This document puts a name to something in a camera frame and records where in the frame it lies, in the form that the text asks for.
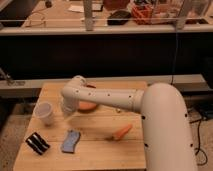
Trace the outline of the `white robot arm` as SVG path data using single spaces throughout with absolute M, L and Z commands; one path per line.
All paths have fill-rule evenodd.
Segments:
M 61 108 L 77 110 L 79 101 L 125 109 L 142 117 L 147 171 L 198 171 L 188 112 L 181 93 L 168 83 L 141 89 L 88 88 L 75 76 L 61 89 Z

